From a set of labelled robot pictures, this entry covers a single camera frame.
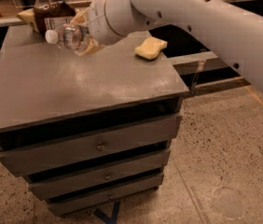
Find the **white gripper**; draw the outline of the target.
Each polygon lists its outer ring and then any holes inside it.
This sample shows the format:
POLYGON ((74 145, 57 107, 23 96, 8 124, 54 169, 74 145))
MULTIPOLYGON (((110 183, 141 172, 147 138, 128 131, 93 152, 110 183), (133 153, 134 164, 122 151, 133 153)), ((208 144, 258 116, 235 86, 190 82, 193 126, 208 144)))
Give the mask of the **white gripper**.
POLYGON ((83 56, 95 53, 123 39, 113 31, 106 17, 106 1, 94 0, 89 9, 79 10, 71 19, 71 24, 87 25, 91 37, 87 45, 75 51, 75 55, 83 56))

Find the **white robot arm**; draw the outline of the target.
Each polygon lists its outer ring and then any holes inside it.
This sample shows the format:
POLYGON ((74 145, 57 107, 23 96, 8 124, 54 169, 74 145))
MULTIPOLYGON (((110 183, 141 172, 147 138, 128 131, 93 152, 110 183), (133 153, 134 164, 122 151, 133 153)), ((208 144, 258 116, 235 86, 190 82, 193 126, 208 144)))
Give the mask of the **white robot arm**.
POLYGON ((222 0, 94 0, 74 17, 101 44, 171 24, 263 92, 263 16, 222 0))

